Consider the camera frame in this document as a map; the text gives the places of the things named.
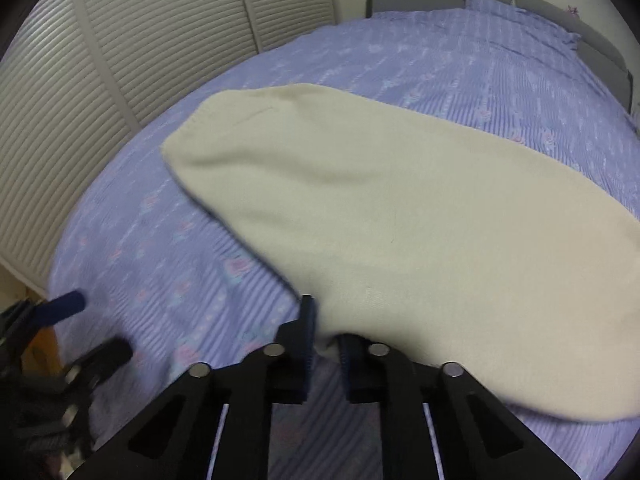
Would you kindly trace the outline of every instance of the beige cloth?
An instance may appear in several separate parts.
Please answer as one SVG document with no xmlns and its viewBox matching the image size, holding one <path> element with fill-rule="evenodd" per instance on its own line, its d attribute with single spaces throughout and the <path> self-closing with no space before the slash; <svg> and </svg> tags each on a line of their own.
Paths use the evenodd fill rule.
<svg viewBox="0 0 640 480">
<path fill-rule="evenodd" d="M 182 185 L 354 332 L 503 399 L 640 413 L 640 222 L 510 140 L 313 85 L 210 97 L 164 145 Z"/>
</svg>

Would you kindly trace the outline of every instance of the bed sheet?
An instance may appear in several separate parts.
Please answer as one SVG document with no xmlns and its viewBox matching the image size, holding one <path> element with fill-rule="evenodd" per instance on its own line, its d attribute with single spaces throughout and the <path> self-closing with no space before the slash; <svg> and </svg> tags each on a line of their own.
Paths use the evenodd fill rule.
<svg viewBox="0 0 640 480">
<path fill-rule="evenodd" d="M 571 46 L 468 9 L 388 12 L 321 28 L 234 67 L 178 102 L 94 181 L 60 242 L 49 295 L 87 309 L 56 327 L 65 361 L 108 336 L 134 346 L 98 390 L 97 445 L 195 361 L 229 365 L 297 316 L 287 285 L 174 182 L 159 145 L 223 89 L 308 82 L 343 89 L 520 142 L 569 165 L 640 218 L 633 123 Z M 584 480 L 602 480 L 640 428 L 513 411 Z M 316 360 L 310 400 L 276 406 L 271 479 L 382 478 L 371 406 L 342 398 L 335 364 Z"/>
</svg>

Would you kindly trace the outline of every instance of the mattress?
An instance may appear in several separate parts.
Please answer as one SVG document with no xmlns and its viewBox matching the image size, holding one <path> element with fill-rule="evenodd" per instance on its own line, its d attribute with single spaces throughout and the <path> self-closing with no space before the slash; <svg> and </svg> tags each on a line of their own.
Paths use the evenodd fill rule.
<svg viewBox="0 0 640 480">
<path fill-rule="evenodd" d="M 580 171 L 640 218 L 633 123 L 558 34 L 481 10 L 377 14 L 251 58 L 137 134 L 79 202 L 50 275 L 51 296 L 88 296 L 56 327 L 65 361 L 111 335 L 134 346 L 97 392 L 97 445 L 190 363 L 238 362 L 297 316 L 287 284 L 162 162 L 162 141 L 215 92 L 308 82 L 466 124 Z M 512 409 L 585 480 L 602 480 L 640 428 L 640 418 L 590 424 Z M 381 464 L 375 408 L 348 405 L 337 366 L 316 359 L 309 402 L 274 407 L 269 477 L 374 479 Z"/>
</svg>

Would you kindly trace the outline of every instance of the headboard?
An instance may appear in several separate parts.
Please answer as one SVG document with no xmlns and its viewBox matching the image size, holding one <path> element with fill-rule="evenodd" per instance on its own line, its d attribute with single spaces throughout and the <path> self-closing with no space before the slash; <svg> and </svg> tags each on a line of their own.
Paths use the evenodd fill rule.
<svg viewBox="0 0 640 480">
<path fill-rule="evenodd" d="M 66 217 L 142 127 L 332 0 L 40 0 L 0 61 L 0 264 L 43 294 Z"/>
<path fill-rule="evenodd" d="M 544 0 L 498 0 L 535 12 L 561 25 L 569 32 L 577 32 L 577 55 L 609 88 L 625 110 L 631 109 L 633 79 L 626 69 L 625 59 L 616 47 L 580 19 Z M 385 10 L 435 10 L 464 8 L 464 0 L 367 0 L 367 17 Z"/>
</svg>

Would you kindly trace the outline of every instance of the silver bolt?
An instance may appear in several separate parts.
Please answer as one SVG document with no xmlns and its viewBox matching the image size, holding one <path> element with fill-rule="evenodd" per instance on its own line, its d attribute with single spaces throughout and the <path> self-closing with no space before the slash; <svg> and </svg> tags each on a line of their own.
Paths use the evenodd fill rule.
<svg viewBox="0 0 640 480">
<path fill-rule="evenodd" d="M 211 368 L 206 363 L 196 363 L 189 367 L 189 375 L 196 378 L 206 377 L 210 371 Z"/>
<path fill-rule="evenodd" d="M 65 428 L 68 428 L 69 426 L 71 426 L 74 423 L 74 419 L 76 418 L 77 414 L 78 414 L 78 407 L 75 404 L 70 405 L 65 410 L 65 413 L 62 414 L 62 425 Z"/>
<path fill-rule="evenodd" d="M 454 362 L 446 363 L 442 367 L 442 370 L 449 377 L 460 377 L 460 375 L 465 373 L 465 369 L 462 366 L 460 366 L 458 363 L 454 363 Z"/>
<path fill-rule="evenodd" d="M 78 365 L 72 366 L 65 375 L 66 384 L 71 384 L 76 379 L 76 377 L 78 377 L 80 370 L 81 368 Z"/>
<path fill-rule="evenodd" d="M 285 348 L 280 343 L 271 343 L 264 347 L 264 354 L 269 357 L 278 357 L 284 354 Z"/>
<path fill-rule="evenodd" d="M 373 345 L 369 345 L 369 353 L 377 357 L 385 356 L 390 351 L 391 351 L 391 348 L 389 348 L 384 343 L 373 343 Z"/>
</svg>

